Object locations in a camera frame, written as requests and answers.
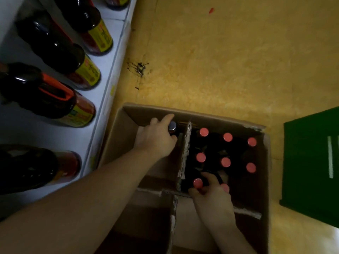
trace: white stripe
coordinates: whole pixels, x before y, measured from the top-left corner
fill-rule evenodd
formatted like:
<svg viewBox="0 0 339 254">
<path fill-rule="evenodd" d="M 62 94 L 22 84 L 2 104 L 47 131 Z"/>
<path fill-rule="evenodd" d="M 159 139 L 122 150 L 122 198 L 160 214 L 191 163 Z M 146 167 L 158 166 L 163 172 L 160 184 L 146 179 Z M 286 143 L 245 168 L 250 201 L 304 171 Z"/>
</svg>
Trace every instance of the white stripe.
<svg viewBox="0 0 339 254">
<path fill-rule="evenodd" d="M 328 148 L 328 174 L 329 177 L 333 178 L 333 151 L 331 137 L 327 137 L 327 148 Z"/>
</svg>

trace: bottle cap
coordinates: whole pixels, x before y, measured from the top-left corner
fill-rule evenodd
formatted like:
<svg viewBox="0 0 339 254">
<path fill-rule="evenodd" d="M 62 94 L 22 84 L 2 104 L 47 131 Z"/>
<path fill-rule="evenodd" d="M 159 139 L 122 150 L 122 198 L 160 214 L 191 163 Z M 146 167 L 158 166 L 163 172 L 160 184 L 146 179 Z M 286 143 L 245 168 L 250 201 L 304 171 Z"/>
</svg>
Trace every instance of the bottle cap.
<svg viewBox="0 0 339 254">
<path fill-rule="evenodd" d="M 231 133 L 224 133 L 224 140 L 226 142 L 230 142 L 230 141 L 232 141 L 232 139 L 233 139 L 233 136 L 232 136 Z"/>
<path fill-rule="evenodd" d="M 196 189 L 201 189 L 201 188 L 203 188 L 204 184 L 203 184 L 203 182 L 202 182 L 202 179 L 200 179 L 200 178 L 194 179 L 194 180 L 193 180 L 193 186 L 194 186 L 194 188 L 196 188 Z"/>
<path fill-rule="evenodd" d="M 198 153 L 196 158 L 197 158 L 197 161 L 200 163 L 205 162 L 206 160 L 206 156 L 202 152 Z"/>
<path fill-rule="evenodd" d="M 247 169 L 248 172 L 254 173 L 257 170 L 257 167 L 256 167 L 256 165 L 254 165 L 253 163 L 250 162 L 250 163 L 247 163 L 246 169 Z"/>
<path fill-rule="evenodd" d="M 249 146 L 255 147 L 257 145 L 257 140 L 254 137 L 250 137 L 247 140 Z"/>
<path fill-rule="evenodd" d="M 205 137 L 205 136 L 209 135 L 209 130 L 207 128 L 203 127 L 199 130 L 199 133 L 200 133 L 201 136 Z"/>
<path fill-rule="evenodd" d="M 227 167 L 231 166 L 231 160 L 229 158 L 222 158 L 221 159 L 221 165 L 224 168 L 227 168 Z"/>
<path fill-rule="evenodd" d="M 227 184 L 222 183 L 222 184 L 221 184 L 221 187 L 224 189 L 225 192 L 227 192 L 227 193 L 230 192 L 230 187 L 229 187 Z"/>
<path fill-rule="evenodd" d="M 170 124 L 168 125 L 168 130 L 174 131 L 176 128 L 177 128 L 177 124 L 174 121 L 171 121 Z"/>
</svg>

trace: cardboard divider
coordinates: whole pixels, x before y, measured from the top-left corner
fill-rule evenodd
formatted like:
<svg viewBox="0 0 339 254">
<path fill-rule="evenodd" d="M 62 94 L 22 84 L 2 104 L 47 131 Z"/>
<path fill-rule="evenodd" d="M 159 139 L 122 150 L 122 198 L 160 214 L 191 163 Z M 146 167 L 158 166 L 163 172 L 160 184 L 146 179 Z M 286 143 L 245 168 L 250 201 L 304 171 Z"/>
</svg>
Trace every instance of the cardboard divider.
<svg viewBox="0 0 339 254">
<path fill-rule="evenodd" d="M 228 185 L 235 206 L 262 213 L 261 220 L 236 214 L 236 223 L 258 254 L 268 254 L 270 146 L 269 137 L 262 132 L 264 126 L 189 111 L 124 104 L 117 113 L 99 166 L 132 149 L 138 130 L 148 125 L 151 118 L 161 120 L 169 113 L 175 114 L 174 120 L 184 132 L 171 155 L 157 162 L 142 179 L 103 246 L 111 246 L 115 253 L 218 252 L 214 240 L 197 217 L 192 199 L 162 191 L 180 191 L 191 130 L 207 127 L 210 132 L 231 132 L 234 136 L 257 139 L 257 171 L 240 179 L 229 178 Z"/>
</svg>

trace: red bottle cap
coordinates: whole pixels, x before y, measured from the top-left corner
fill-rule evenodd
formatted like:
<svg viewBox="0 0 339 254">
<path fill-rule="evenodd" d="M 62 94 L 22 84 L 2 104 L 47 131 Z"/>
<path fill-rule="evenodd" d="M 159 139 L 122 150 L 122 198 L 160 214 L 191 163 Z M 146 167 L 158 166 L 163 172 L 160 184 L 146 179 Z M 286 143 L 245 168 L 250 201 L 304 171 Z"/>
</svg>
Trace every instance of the red bottle cap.
<svg viewBox="0 0 339 254">
<path fill-rule="evenodd" d="M 201 189 L 204 186 L 204 184 L 202 183 L 202 179 L 200 178 L 194 179 L 193 186 L 195 189 Z"/>
<path fill-rule="evenodd" d="M 224 189 L 225 192 L 227 192 L 227 193 L 230 192 L 230 187 L 229 187 L 227 184 L 222 183 L 222 184 L 221 184 L 221 187 Z"/>
<path fill-rule="evenodd" d="M 200 133 L 201 136 L 205 137 L 205 136 L 209 135 L 209 130 L 207 128 L 203 127 L 199 130 L 199 133 Z"/>
<path fill-rule="evenodd" d="M 200 163 L 205 162 L 206 160 L 206 156 L 202 152 L 198 153 L 196 158 L 197 158 L 197 161 Z"/>
<path fill-rule="evenodd" d="M 256 167 L 256 165 L 254 165 L 253 163 L 250 162 L 250 163 L 247 163 L 246 169 L 247 169 L 248 172 L 254 173 L 257 170 L 257 167 Z"/>
<path fill-rule="evenodd" d="M 232 134 L 231 134 L 231 133 L 224 133 L 224 140 L 225 140 L 226 142 L 232 141 L 232 140 L 233 140 Z"/>
<path fill-rule="evenodd" d="M 257 140 L 254 137 L 248 138 L 247 142 L 248 142 L 248 145 L 252 147 L 255 147 L 257 145 Z"/>
<path fill-rule="evenodd" d="M 221 165 L 224 168 L 227 168 L 227 167 L 231 166 L 231 160 L 229 158 L 222 158 L 221 159 Z"/>
</svg>

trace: hand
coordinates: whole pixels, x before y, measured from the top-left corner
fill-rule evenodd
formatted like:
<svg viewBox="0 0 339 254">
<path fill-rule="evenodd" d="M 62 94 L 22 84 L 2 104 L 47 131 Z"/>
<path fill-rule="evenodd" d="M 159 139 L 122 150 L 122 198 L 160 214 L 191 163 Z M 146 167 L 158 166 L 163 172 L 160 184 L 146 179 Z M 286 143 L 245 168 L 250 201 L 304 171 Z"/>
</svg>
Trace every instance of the hand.
<svg viewBox="0 0 339 254">
<path fill-rule="evenodd" d="M 175 147 L 177 137 L 170 136 L 168 125 L 174 118 L 174 114 L 168 114 L 163 117 L 161 122 L 157 118 L 150 121 L 150 125 L 138 131 L 135 148 L 148 150 L 157 159 L 168 156 Z"/>
<path fill-rule="evenodd" d="M 200 220 L 211 232 L 236 228 L 230 194 L 219 185 L 215 175 L 207 172 L 202 172 L 201 175 L 207 178 L 210 185 L 200 191 L 189 189 Z"/>
</svg>

